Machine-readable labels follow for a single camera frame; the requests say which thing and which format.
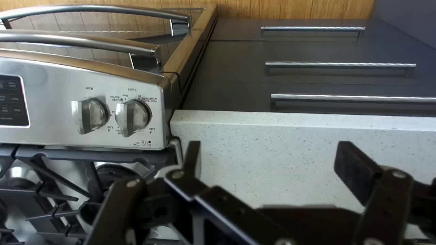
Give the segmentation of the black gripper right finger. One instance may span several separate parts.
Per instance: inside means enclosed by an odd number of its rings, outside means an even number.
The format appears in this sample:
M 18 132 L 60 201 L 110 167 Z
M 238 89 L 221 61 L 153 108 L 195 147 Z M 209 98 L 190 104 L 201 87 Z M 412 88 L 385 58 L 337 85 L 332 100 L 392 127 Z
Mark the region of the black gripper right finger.
M 334 171 L 364 206 L 355 231 L 356 245 L 412 245 L 405 236 L 415 224 L 436 239 L 436 181 L 381 166 L 352 141 L 340 141 Z

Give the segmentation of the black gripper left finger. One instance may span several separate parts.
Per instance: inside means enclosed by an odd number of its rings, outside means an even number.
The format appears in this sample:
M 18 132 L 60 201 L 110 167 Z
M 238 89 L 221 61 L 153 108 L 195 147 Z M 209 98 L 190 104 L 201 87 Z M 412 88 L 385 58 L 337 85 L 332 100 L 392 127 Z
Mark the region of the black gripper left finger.
M 160 225 L 171 225 L 184 243 L 193 243 L 193 197 L 178 183 L 193 187 L 199 155 L 201 142 L 191 141 L 180 168 L 171 168 L 152 183 L 137 176 L 116 181 L 85 245 L 144 245 L 150 231 Z

